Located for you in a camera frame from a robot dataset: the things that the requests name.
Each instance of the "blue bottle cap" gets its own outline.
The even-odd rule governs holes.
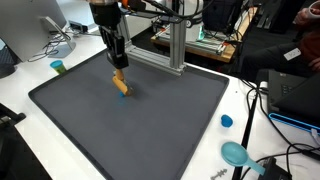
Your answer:
[[[221,125],[223,127],[230,127],[233,124],[233,120],[231,119],[231,117],[229,117],[228,115],[223,115],[221,116]]]
[[[56,60],[56,61],[53,61],[50,66],[52,68],[57,68],[57,67],[60,67],[62,65],[62,61],[61,60]]]

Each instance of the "computer monitor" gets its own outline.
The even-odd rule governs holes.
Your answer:
[[[66,20],[56,0],[1,0],[0,38],[20,58],[27,61],[52,39],[45,17],[64,27]]]

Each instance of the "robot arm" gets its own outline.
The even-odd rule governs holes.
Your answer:
[[[125,95],[130,96],[133,92],[124,79],[122,69],[129,65],[125,53],[125,40],[117,32],[117,25],[120,23],[121,12],[117,0],[87,0],[90,2],[93,19],[107,45],[107,56],[109,62],[116,68],[112,81]]]

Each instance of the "orange object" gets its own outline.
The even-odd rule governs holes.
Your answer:
[[[113,76],[112,81],[125,96],[132,94],[131,89],[124,83],[124,75],[121,69],[116,69],[116,75]]]
[[[223,42],[223,46],[229,46],[229,43]]]
[[[126,9],[128,9],[128,0],[122,0],[121,1],[122,6],[125,7]]]

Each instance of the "black mat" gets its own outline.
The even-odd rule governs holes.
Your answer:
[[[135,92],[122,98],[112,72],[101,52],[29,96],[107,179],[180,179],[229,80],[130,62]]]

